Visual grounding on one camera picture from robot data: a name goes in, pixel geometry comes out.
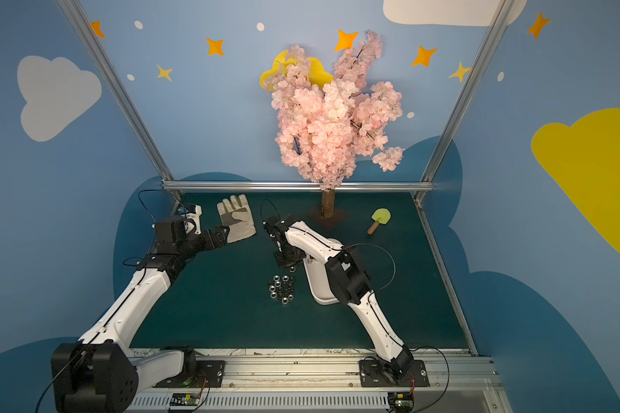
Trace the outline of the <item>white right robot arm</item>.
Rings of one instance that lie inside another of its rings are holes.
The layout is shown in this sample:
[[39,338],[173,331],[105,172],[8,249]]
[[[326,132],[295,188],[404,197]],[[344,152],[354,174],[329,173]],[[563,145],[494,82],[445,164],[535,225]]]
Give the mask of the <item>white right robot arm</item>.
[[315,301],[349,306],[370,336],[384,371],[396,380],[406,375],[413,364],[412,351],[382,311],[356,246],[328,239],[292,215],[271,217],[263,228],[277,246],[277,266],[289,273],[303,266]]

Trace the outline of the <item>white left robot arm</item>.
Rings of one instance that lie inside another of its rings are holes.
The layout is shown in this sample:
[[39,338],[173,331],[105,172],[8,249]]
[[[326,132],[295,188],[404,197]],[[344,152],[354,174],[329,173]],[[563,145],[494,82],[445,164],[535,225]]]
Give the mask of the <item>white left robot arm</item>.
[[198,223],[180,215],[156,222],[152,251],[136,265],[114,304],[77,342],[53,352],[51,387],[58,412],[124,412],[139,392],[184,371],[189,358],[184,350],[163,350],[136,362],[127,351],[187,263],[227,244],[228,227],[199,230]]

